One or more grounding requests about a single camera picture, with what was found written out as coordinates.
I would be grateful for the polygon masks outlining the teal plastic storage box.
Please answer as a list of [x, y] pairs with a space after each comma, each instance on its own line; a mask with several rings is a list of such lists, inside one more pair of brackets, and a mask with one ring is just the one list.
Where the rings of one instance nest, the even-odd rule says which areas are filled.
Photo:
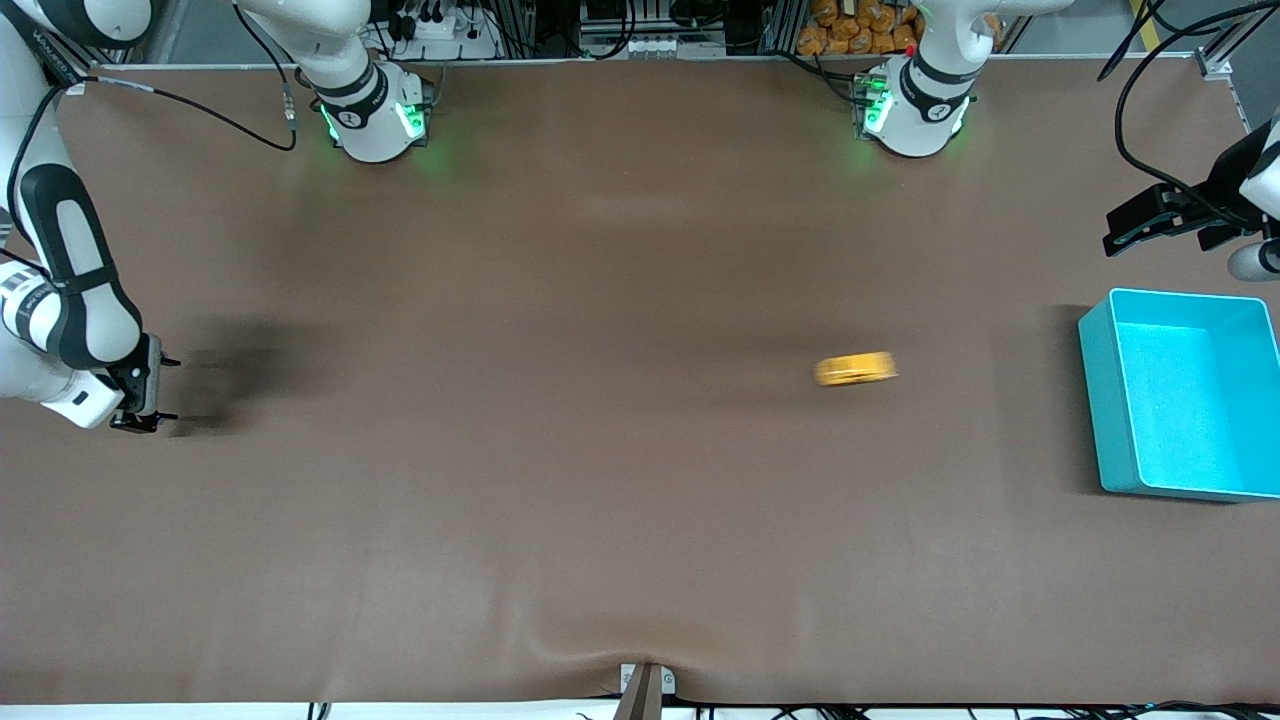
[[1114, 288], [1078, 333], [1107, 492], [1280, 501], [1280, 345], [1262, 299]]

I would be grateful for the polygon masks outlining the brown table mat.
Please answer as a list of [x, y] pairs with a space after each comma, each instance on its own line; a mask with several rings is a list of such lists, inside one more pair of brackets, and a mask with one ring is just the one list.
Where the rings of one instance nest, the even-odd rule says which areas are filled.
[[[430, 143], [278, 152], [93, 86], [67, 146], [182, 366], [155, 436], [0, 402], [0, 705], [604, 694], [1280, 702], [1280, 503], [1100, 487], [1076, 322], [1251, 293], [1096, 61], [905, 160], [783, 61], [449, 70]], [[899, 375], [819, 387], [886, 351]]]

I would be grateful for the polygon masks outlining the white power strip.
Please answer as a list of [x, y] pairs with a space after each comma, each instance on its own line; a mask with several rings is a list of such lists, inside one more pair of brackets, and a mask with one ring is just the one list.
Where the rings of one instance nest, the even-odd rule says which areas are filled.
[[370, 41], [394, 61], [481, 61], [506, 59], [497, 15], [465, 0], [380, 0], [387, 12], [371, 19]]

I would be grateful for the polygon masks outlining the yellow beetle toy car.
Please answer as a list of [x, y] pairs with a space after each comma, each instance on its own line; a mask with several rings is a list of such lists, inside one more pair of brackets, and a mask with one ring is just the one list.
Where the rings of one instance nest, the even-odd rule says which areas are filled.
[[819, 387], [859, 386], [888, 380], [899, 375], [891, 352], [849, 354], [819, 360], [813, 368]]

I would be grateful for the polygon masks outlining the pile of orange packets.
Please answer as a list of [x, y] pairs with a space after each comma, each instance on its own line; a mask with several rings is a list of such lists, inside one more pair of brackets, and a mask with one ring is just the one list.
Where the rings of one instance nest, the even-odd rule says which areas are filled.
[[1002, 14], [1018, 0], [806, 0], [778, 53], [820, 55], [991, 54], [1004, 33]]

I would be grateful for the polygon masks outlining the aluminium frame profile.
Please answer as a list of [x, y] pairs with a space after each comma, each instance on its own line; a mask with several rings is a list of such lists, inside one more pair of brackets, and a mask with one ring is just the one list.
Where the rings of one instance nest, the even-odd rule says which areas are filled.
[[1272, 15], [1280, 12], [1280, 0], [1249, 0], [1242, 6], [1221, 12], [1207, 24], [1213, 33], [1196, 50], [1196, 60], [1207, 81], [1229, 79], [1233, 55]]

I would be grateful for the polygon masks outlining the grey electronics unit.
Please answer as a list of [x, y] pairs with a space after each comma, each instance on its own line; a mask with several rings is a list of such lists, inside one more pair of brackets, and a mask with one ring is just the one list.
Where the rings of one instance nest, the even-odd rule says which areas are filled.
[[717, 59], [728, 50], [728, 0], [577, 0], [568, 31], [593, 59]]

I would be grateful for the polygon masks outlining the small metal table bracket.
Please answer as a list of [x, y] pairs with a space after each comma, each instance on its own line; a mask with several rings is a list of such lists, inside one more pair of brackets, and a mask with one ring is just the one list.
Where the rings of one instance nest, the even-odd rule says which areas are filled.
[[[618, 694], [623, 694], [627, 691], [631, 680], [640, 674], [640, 670], [641, 667], [639, 664], [622, 664], [620, 666]], [[655, 665], [653, 678], [655, 679], [658, 687], [660, 688], [660, 693], [663, 696], [676, 696], [677, 693], [676, 675], [669, 667]]]

